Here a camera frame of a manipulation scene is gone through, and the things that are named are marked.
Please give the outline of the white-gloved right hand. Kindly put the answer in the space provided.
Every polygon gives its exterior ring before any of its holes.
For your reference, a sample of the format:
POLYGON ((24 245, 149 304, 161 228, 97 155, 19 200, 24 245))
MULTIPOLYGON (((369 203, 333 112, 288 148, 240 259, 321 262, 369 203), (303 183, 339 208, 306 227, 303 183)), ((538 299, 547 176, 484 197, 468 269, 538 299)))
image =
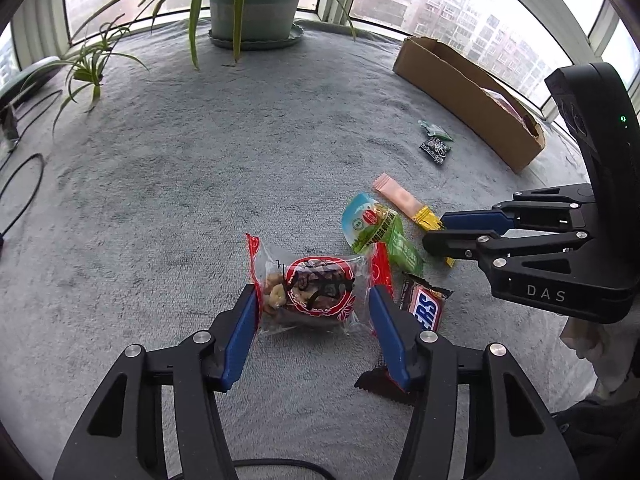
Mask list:
POLYGON ((638 306, 612 324, 569 318, 560 338, 578 359, 591 364, 597 376, 593 394, 607 399, 619 391, 639 390, 638 306))

